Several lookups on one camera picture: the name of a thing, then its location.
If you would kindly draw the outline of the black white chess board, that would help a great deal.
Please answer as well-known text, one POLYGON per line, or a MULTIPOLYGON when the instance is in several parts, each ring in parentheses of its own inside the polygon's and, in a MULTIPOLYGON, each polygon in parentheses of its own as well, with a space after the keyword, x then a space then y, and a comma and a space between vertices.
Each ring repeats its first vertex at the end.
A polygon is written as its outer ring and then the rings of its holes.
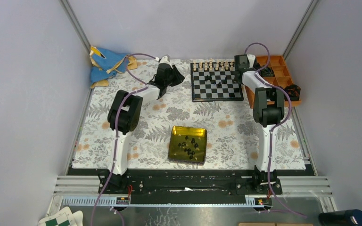
POLYGON ((234 81, 234 71, 232 72, 192 72, 191 93, 193 102, 212 101, 243 101, 241 84, 234 81), (205 81, 204 76, 210 75, 212 79, 205 81), (219 82, 226 79, 227 83, 217 87, 219 82))

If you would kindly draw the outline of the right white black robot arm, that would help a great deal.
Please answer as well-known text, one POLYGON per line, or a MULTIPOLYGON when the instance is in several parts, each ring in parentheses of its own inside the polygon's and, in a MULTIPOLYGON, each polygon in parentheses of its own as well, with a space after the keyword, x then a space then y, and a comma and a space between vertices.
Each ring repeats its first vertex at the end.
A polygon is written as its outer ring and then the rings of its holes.
POLYGON ((273 185, 277 183, 277 172, 273 166, 273 138, 277 125, 284 119, 284 94, 265 81, 253 68, 254 55, 234 56, 235 81, 255 92, 253 118, 259 132, 259 154, 251 179, 251 188, 258 194, 275 195, 273 185))

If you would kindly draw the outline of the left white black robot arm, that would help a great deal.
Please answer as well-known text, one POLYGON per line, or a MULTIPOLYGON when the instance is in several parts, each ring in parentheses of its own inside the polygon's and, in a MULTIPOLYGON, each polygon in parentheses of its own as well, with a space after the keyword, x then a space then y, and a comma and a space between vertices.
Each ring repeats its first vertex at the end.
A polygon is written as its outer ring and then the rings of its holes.
POLYGON ((126 172, 128 170, 127 154, 133 131, 136 129, 142 105, 161 99, 168 87, 182 83, 185 77, 165 55, 156 58, 158 67, 153 78, 141 89, 127 92, 119 90, 113 100, 107 121, 113 131, 112 164, 106 176, 100 176, 101 192, 114 191, 117 194, 127 189, 126 172))

